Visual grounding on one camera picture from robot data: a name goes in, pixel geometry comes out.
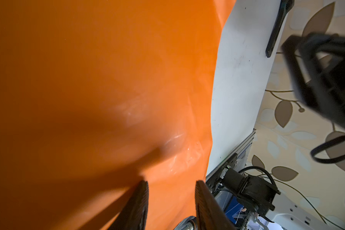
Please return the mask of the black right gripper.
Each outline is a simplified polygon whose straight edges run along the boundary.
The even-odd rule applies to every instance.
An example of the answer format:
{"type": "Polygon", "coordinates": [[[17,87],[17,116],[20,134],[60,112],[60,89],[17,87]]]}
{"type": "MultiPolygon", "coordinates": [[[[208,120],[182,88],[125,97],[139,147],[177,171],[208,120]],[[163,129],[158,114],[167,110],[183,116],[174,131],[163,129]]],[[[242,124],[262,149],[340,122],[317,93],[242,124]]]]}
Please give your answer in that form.
{"type": "Polygon", "coordinates": [[[281,49],[296,98],[345,129],[345,37],[291,35],[281,49]]]}

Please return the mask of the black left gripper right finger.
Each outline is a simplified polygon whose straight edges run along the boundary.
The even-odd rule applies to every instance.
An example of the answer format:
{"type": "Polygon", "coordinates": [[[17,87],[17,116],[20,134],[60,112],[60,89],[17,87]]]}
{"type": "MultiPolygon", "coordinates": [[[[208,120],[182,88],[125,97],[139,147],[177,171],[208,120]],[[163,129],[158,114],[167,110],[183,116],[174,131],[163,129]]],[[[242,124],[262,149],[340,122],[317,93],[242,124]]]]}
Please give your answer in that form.
{"type": "Polygon", "coordinates": [[[195,184],[196,221],[199,230],[235,230],[204,181],[195,184]]]}

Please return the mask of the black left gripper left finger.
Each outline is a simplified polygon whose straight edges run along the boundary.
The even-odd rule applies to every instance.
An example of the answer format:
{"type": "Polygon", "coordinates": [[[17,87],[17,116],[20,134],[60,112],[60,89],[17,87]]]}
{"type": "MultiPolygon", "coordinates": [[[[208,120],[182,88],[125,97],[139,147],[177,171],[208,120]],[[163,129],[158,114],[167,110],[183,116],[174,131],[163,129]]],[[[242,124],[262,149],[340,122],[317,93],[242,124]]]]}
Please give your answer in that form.
{"type": "Polygon", "coordinates": [[[149,184],[140,181],[132,196],[108,230],[144,230],[149,206],[149,184]]]}

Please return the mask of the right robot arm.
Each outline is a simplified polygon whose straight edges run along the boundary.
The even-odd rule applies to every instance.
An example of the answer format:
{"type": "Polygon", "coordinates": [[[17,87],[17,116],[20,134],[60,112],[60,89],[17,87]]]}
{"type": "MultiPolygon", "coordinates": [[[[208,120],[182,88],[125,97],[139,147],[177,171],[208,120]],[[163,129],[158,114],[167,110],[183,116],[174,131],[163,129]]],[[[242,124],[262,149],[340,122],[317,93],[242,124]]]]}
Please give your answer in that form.
{"type": "MultiPolygon", "coordinates": [[[[310,33],[292,35],[282,45],[296,98],[312,111],[345,128],[345,37],[310,33]]],[[[318,158],[322,151],[345,142],[345,135],[329,140],[310,152],[321,164],[345,161],[345,154],[318,158]]],[[[326,230],[326,223],[314,219],[281,193],[272,177],[244,175],[244,171],[226,170],[222,184],[249,211],[286,230],[326,230]]]]}

